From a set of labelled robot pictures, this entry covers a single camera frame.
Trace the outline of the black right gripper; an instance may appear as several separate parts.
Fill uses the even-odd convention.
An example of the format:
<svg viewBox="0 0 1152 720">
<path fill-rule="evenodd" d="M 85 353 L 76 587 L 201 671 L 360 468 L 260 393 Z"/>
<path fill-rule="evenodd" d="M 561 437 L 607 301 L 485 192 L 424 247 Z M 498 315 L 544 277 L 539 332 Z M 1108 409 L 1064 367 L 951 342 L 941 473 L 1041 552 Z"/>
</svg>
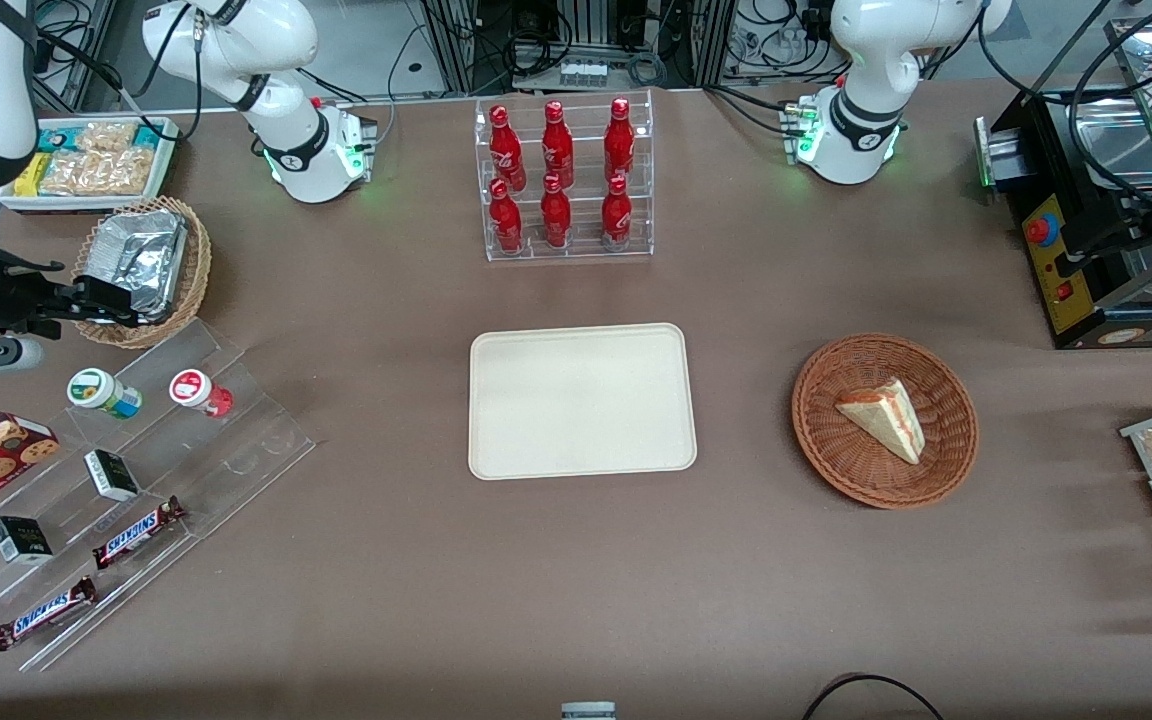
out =
<svg viewBox="0 0 1152 720">
<path fill-rule="evenodd" d="M 0 263 L 0 334 L 35 334 L 60 338 L 61 323 L 78 320 L 104 325 L 142 325 L 143 316 L 131 306 L 131 291 L 93 276 L 74 279 L 69 287 L 51 282 L 41 272 Z"/>
</svg>

